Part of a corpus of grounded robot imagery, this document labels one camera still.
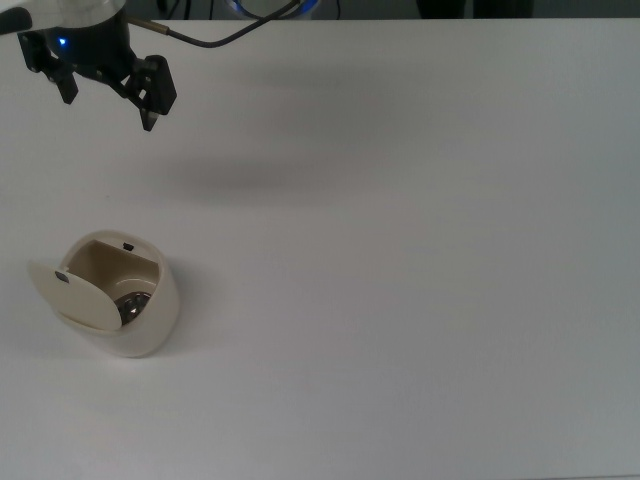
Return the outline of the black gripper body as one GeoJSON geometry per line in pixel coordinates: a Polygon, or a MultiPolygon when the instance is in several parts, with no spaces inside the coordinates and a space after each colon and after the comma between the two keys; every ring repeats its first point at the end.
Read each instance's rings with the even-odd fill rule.
{"type": "Polygon", "coordinates": [[[71,72],[117,88],[133,73],[136,55],[130,46],[125,13],[116,13],[101,23],[47,30],[47,46],[61,64],[47,77],[58,83],[71,72]]]}

